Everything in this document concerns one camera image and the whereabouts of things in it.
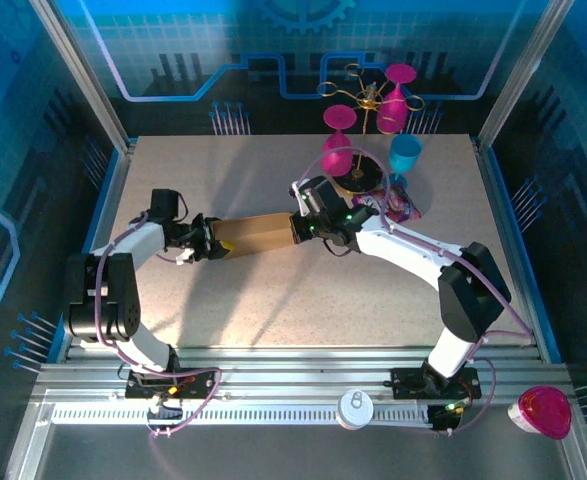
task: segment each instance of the speckled tabletop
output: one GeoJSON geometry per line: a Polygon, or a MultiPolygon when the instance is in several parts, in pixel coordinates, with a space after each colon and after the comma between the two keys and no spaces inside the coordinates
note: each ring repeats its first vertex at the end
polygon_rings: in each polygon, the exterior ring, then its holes
{"type": "MultiPolygon", "coordinates": [[[[153,188],[182,192],[189,219],[199,212],[223,219],[292,212],[289,185],[325,139],[141,137],[113,236],[148,208],[153,188]]],[[[469,137],[422,140],[422,156],[406,177],[424,216],[404,225],[449,243],[485,244],[515,296],[469,137]]],[[[390,141],[372,135],[367,148],[384,158],[390,141]]],[[[437,292],[426,282],[378,258],[336,258],[320,241],[181,267],[153,258],[138,270],[137,284],[142,321],[177,346],[434,345],[443,327],[437,292]]],[[[519,311],[517,298],[512,304],[519,311]]],[[[492,328],[516,326],[502,314],[492,328]]]]}

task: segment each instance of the glass panel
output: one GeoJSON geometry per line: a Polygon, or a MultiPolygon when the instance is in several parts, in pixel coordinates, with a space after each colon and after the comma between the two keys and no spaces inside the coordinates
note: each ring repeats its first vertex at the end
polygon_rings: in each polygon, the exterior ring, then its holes
{"type": "Polygon", "coordinates": [[[131,136],[213,134],[213,102],[226,101],[252,133],[324,132],[327,103],[343,99],[315,102],[318,84],[357,92],[353,62],[367,83],[390,63],[416,69],[408,90],[428,102],[426,121],[408,131],[475,134],[546,1],[57,4],[131,136]]]}
{"type": "Polygon", "coordinates": [[[0,2],[0,478],[53,349],[60,265],[82,248],[110,153],[29,3],[0,2]],[[18,321],[34,311],[53,327],[18,321]]]}
{"type": "Polygon", "coordinates": [[[587,1],[572,7],[494,150],[560,353],[587,384],[587,1]]]}

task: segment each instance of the enclosure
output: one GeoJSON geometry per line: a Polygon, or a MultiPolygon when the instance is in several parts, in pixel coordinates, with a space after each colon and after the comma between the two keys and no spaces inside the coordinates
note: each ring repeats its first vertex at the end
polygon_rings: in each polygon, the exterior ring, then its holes
{"type": "MultiPolygon", "coordinates": [[[[518,324],[505,311],[491,329],[518,324]]],[[[587,0],[0,1],[0,478],[587,478],[582,387],[587,0]],[[401,124],[380,113],[396,93],[401,124]],[[343,128],[337,106],[355,112],[343,128]],[[64,329],[67,258],[114,240],[156,188],[181,192],[189,221],[293,213],[292,182],[336,131],[393,167],[385,121],[420,144],[395,173],[402,225],[486,245],[534,335],[479,350],[497,379],[473,365],[479,406],[495,387],[484,418],[453,438],[393,424],[426,408],[384,382],[438,342],[437,292],[311,241],[137,270],[144,325],[182,365],[222,370],[192,426],[149,436],[129,368],[64,329]],[[538,385],[569,398],[564,440],[508,419],[538,385]],[[375,404],[358,432],[335,420],[351,389],[375,404]]]]}

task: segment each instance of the white round lid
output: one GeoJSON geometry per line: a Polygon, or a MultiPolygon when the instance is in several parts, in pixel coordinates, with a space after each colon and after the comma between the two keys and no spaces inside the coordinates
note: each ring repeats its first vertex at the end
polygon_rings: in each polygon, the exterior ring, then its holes
{"type": "Polygon", "coordinates": [[[339,419],[347,428],[362,428],[373,418],[373,401],[362,390],[349,390],[337,406],[339,419]]]}

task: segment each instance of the pink wine glass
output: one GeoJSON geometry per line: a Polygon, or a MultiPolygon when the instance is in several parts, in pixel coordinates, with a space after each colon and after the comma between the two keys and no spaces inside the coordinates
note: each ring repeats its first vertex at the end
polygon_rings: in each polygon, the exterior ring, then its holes
{"type": "Polygon", "coordinates": [[[389,93],[380,105],[377,113],[377,128],[382,133],[398,133],[406,124],[406,116],[409,108],[406,97],[402,93],[402,84],[415,80],[417,73],[410,65],[395,63],[386,69],[386,78],[395,84],[395,88],[389,93]]]}
{"type": "MultiPolygon", "coordinates": [[[[324,123],[335,129],[324,142],[323,152],[334,148],[350,147],[351,141],[342,133],[342,130],[351,128],[357,120],[357,115],[352,108],[346,105],[333,105],[324,111],[324,123]]],[[[322,158],[322,169],[332,177],[341,177],[351,171],[353,164],[353,152],[345,149],[332,152],[322,158]]]]}

